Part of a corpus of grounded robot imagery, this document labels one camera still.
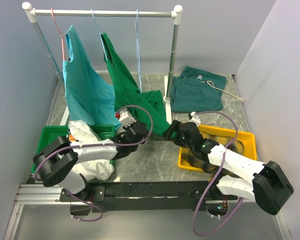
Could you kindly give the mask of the green t-shirt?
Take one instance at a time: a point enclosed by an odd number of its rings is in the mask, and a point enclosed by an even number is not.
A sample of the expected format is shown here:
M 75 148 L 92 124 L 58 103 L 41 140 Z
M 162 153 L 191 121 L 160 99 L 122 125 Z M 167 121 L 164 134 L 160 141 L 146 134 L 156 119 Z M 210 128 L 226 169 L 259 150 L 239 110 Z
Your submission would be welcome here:
M 127 105 L 137 105 L 149 112 L 153 120 L 152 133 L 162 136 L 170 127 L 166 120 L 166 110 L 160 90 L 140 92 L 129 69 L 116 53 L 106 33 L 101 34 L 106 51 L 104 61 L 114 88 L 114 109 L 117 111 Z

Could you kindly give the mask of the white t-shirt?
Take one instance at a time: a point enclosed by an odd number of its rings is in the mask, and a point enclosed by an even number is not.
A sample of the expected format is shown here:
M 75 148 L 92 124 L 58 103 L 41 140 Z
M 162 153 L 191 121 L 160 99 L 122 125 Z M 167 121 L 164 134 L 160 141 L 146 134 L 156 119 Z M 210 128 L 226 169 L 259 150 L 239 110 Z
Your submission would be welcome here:
M 71 171 L 82 174 L 87 181 L 107 180 L 114 172 L 114 166 L 110 160 L 117 154 L 116 148 L 105 145 L 85 147 L 85 145 L 109 143 L 110 140 L 102 140 L 100 135 L 83 120 L 70 121 L 68 129 L 71 145 L 80 146 L 74 150 L 78 153 L 78 161 Z

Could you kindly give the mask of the blue hanger holding green shirt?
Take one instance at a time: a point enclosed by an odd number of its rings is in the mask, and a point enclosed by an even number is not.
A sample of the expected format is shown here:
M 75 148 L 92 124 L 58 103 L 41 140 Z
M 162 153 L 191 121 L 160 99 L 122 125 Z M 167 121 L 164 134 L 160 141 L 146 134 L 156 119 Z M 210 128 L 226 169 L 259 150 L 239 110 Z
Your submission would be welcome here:
M 106 51 L 105 44 L 104 44 L 104 41 L 103 41 L 103 38 L 102 38 L 102 34 L 101 34 L 100 30 L 99 30 L 98 23 L 96 21 L 95 15 L 94 15 L 94 10 L 91 8 L 90 11 L 91 11 L 93 22 L 94 22 L 95 28 L 97 30 L 97 33 L 98 33 L 101 45 L 102 45 L 102 50 L 103 50 L 103 53 L 104 53 L 104 57 L 105 57 L 105 59 L 107 61 L 108 60 L 107 51 Z

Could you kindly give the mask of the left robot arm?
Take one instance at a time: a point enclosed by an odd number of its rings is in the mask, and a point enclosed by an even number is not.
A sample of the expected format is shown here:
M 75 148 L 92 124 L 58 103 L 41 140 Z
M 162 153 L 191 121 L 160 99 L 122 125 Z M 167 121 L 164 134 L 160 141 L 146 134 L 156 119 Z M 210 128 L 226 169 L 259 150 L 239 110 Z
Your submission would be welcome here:
M 118 160 L 127 157 L 143 144 L 149 132 L 139 121 L 124 127 L 124 132 L 92 144 L 71 142 L 65 135 L 57 137 L 33 157 L 34 178 L 45 187 L 60 186 L 78 201 L 90 194 L 88 181 L 82 173 L 73 172 L 77 164 L 93 160 Z

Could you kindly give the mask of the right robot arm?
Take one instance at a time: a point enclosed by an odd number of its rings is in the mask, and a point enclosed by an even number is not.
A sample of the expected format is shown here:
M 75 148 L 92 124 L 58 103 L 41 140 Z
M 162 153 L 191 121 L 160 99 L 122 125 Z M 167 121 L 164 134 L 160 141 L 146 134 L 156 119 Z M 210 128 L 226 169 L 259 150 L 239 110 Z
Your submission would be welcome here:
M 216 200 L 224 195 L 254 200 L 266 213 L 277 215 L 294 193 L 292 184 L 276 162 L 255 161 L 205 138 L 194 122 L 174 120 L 163 137 L 187 148 L 198 160 L 234 174 L 218 177 L 209 186 L 209 195 Z

